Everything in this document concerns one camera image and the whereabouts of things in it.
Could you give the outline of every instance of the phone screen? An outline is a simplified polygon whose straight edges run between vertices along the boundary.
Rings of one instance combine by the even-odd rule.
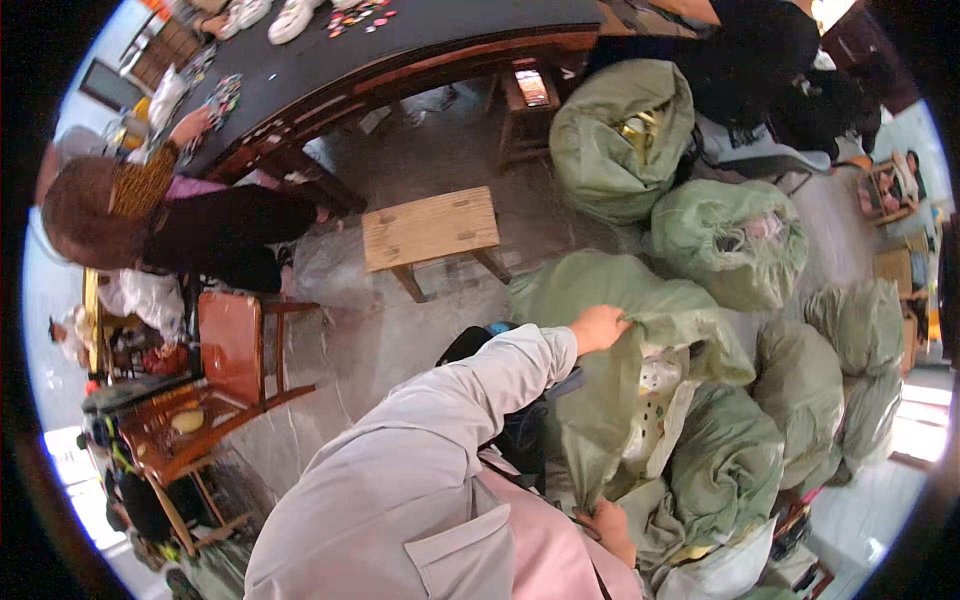
[[[520,92],[523,93],[523,100],[528,107],[544,107],[550,104],[550,99],[546,95],[546,87],[543,86],[543,79],[540,73],[531,69],[528,71],[515,71],[516,82],[520,84]]]

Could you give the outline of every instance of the smartphone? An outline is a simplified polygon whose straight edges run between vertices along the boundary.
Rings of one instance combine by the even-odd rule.
[[[534,69],[514,71],[514,76],[516,82],[520,84],[520,92],[528,107],[545,107],[550,104],[540,72]]]

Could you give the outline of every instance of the black table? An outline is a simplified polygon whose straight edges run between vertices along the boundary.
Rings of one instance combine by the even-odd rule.
[[[305,32],[274,46],[267,29],[282,4],[274,2],[260,22],[220,44],[206,78],[174,116],[172,123],[199,107],[223,77],[243,75],[239,105],[206,137],[182,170],[186,176],[233,183],[253,168],[275,177],[308,170],[342,187],[303,153],[308,141],[370,110],[493,73],[511,60],[533,58],[558,76],[561,68],[579,76],[603,21],[594,0],[393,0],[386,10],[397,15],[387,25],[364,31],[381,10],[330,38],[333,10],[326,3]]]

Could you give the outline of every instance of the concrete floor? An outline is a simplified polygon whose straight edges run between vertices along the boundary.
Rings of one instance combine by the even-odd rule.
[[[327,168],[365,195],[370,209],[487,185],[498,215],[500,258],[518,274],[582,248],[623,252],[640,232],[614,233],[561,204],[549,159],[498,173],[501,113],[483,111],[484,82],[456,85],[458,97],[442,111],[443,90],[404,101],[370,135],[338,132],[307,147]],[[706,168],[700,177],[734,180]],[[798,176],[780,184],[790,189]],[[798,293],[784,312],[800,317],[802,302],[826,282],[850,282],[872,272],[874,237],[851,192],[851,174],[815,177],[793,200],[809,238],[809,258]],[[224,442],[236,452],[221,470],[240,473],[244,485],[224,485],[233,500],[253,502],[262,522],[325,443],[357,422],[395,385],[429,369],[464,328],[508,316],[505,286],[472,259],[451,258],[417,268],[434,299],[415,304],[390,273],[369,275],[359,220],[332,224],[300,241],[295,269],[303,297],[323,312],[288,322],[291,385],[317,391],[271,411]],[[744,349],[756,353],[756,333],[771,316],[730,312]]]

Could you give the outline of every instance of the wooden table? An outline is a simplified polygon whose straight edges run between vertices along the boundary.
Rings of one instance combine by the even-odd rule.
[[[504,283],[510,274],[489,254],[500,244],[489,187],[474,187],[363,216],[367,271],[393,271],[416,302],[426,302],[412,265],[469,253]]]
[[[604,21],[594,0],[395,0],[397,15],[372,34],[364,23],[330,38],[332,7],[317,9],[303,34],[281,46],[267,29],[282,3],[220,44],[205,79],[172,123],[199,107],[225,76],[243,74],[240,102],[184,169],[190,177],[233,183],[253,168],[274,177],[312,171],[331,195],[356,210],[363,200],[303,151],[319,135],[376,108],[445,84],[494,73],[534,58],[582,72]]]

